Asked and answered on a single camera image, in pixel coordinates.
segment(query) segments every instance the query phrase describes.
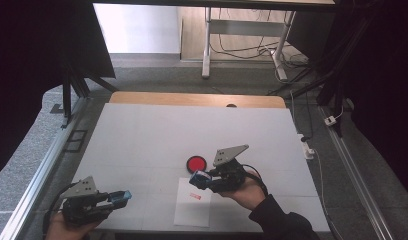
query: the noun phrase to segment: red disk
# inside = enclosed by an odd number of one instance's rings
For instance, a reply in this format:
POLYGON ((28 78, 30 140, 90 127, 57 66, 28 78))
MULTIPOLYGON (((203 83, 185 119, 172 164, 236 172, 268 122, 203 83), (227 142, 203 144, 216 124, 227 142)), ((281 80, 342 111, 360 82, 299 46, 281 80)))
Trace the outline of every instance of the red disk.
POLYGON ((186 168, 188 172, 194 173, 195 171, 205 171, 207 168, 207 162, 203 157, 200 156, 192 156, 186 162, 186 168))

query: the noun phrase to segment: hand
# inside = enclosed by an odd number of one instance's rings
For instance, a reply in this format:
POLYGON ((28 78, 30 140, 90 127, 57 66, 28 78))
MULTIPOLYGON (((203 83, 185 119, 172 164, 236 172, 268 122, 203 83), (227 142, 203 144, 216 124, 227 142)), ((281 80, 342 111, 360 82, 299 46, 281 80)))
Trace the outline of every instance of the hand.
POLYGON ((69 226, 64 221, 63 214, 59 212, 51 220, 46 240, 80 240, 100 223, 94 222, 80 227, 69 226))
MULTIPOLYGON (((256 172, 249 171, 249 173, 257 176, 256 172)), ((232 192, 221 192, 220 196, 228 197, 235 200, 239 205, 251 211, 254 210, 265 198, 260 185, 253 179, 247 177, 242 186, 232 192)))

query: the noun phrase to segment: gray floor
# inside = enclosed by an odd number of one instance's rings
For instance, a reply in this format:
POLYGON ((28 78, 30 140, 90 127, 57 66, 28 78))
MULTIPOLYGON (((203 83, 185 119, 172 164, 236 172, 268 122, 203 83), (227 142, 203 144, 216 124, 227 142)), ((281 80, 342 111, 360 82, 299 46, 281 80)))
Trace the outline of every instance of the gray floor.
MULTIPOLYGON (((114 54, 112 59, 117 80, 107 80, 125 91, 266 95, 268 91, 281 85, 274 77, 272 64, 215 62, 212 63, 211 78, 202 80, 199 63, 180 62, 173 56, 114 54)), ((293 76, 297 74, 297 70, 290 70, 288 74, 293 76)), ((80 146, 78 152, 61 153, 57 166, 35 203, 19 239, 40 238, 42 217, 51 199, 62 187, 71 182, 100 112, 109 100, 110 93, 107 90, 93 82, 88 84, 91 95, 87 99, 86 111, 75 128, 78 131, 86 131, 85 144, 80 146)), ((292 85, 280 95, 287 96, 291 88, 299 88, 304 84, 292 85)), ((308 93, 309 109, 305 96, 295 99, 294 112, 299 132, 310 136, 310 124, 313 126, 313 137, 308 143, 320 155, 324 198, 330 218, 344 239, 378 239, 323 124, 319 108, 314 104, 316 95, 317 90, 308 93)), ((61 87, 52 89, 44 95, 43 108, 37 121, 0 174, 0 234, 61 126, 62 115, 50 114, 54 104, 61 102, 61 87)), ((287 102, 287 105, 292 108, 291 102, 287 102)), ((324 111, 329 112, 329 109, 325 107, 324 111)), ((343 139, 395 239, 408 239, 407 192, 382 156, 355 128, 350 119, 349 108, 344 112, 343 119, 343 139)), ((65 149, 76 149, 79 147, 76 144, 78 143, 67 143, 65 149)), ((308 165, 320 194, 319 161, 310 161, 308 165)), ((320 233, 320 237, 334 239, 329 233, 320 233)))

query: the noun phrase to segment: white paper sheet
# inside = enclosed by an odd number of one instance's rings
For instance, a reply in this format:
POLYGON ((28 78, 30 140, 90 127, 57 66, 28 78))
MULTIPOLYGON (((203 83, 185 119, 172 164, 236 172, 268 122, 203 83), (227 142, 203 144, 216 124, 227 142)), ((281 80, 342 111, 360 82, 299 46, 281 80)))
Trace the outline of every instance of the white paper sheet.
POLYGON ((175 225, 209 227, 212 191, 200 190, 189 184, 189 178, 179 178, 175 225))

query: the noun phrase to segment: white tabletop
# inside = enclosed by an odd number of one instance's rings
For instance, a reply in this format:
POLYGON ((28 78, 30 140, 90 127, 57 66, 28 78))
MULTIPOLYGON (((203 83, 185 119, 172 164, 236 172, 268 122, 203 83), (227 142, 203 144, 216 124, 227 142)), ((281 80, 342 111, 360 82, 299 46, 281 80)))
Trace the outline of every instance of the white tabletop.
POLYGON ((111 104, 104 107, 73 181, 94 177, 101 192, 130 190, 128 205, 99 228, 112 230, 260 232, 249 211, 213 194, 210 226, 175 226, 179 178, 200 155, 248 144, 237 157, 257 168, 282 209, 329 231, 288 109, 111 104))

